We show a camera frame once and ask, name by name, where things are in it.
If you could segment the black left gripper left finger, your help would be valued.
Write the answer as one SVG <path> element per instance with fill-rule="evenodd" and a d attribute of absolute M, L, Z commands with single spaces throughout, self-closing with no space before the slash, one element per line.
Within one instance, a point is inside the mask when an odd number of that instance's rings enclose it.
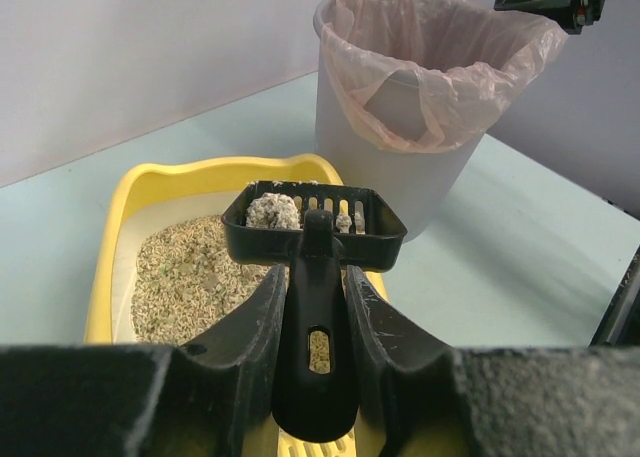
<path fill-rule="evenodd" d="M 273 456 L 282 266 L 189 343 L 1 350 L 5 456 Z"/>

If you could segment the black slotted litter scoop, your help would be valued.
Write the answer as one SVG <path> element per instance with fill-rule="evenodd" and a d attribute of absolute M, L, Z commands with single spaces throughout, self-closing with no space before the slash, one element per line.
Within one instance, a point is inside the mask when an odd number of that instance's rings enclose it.
<path fill-rule="evenodd" d="M 249 207 L 268 193 L 294 201 L 298 230 L 255 228 Z M 241 264 L 289 266 L 271 412 L 303 441 L 347 434 L 359 388 L 341 271 L 386 272 L 407 234 L 374 190 L 330 184 L 255 181 L 222 215 L 229 256 Z"/>

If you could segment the white litter clump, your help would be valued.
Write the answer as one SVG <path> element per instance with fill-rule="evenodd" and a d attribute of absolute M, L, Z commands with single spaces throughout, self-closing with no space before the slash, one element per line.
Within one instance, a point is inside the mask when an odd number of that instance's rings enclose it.
<path fill-rule="evenodd" d="M 292 197 L 264 193 L 246 210 L 246 226 L 258 229 L 299 230 L 300 213 Z"/>

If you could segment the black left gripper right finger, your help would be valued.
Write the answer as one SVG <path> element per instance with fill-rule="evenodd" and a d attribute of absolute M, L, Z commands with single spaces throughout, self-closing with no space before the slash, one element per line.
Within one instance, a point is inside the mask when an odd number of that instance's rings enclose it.
<path fill-rule="evenodd" d="M 635 456 L 635 347 L 453 348 L 346 273 L 360 456 Z"/>

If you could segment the grey trash bin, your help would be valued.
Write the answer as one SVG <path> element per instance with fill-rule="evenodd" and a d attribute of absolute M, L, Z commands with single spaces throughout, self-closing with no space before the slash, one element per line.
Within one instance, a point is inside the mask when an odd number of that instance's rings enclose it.
<path fill-rule="evenodd" d="M 385 82 L 366 108 L 404 137 L 417 138 L 424 130 L 417 91 L 406 82 Z M 377 147 L 343 114 L 319 50 L 317 151 L 344 183 L 376 190 L 407 226 L 410 237 L 428 225 L 484 134 L 443 153 L 399 153 Z"/>

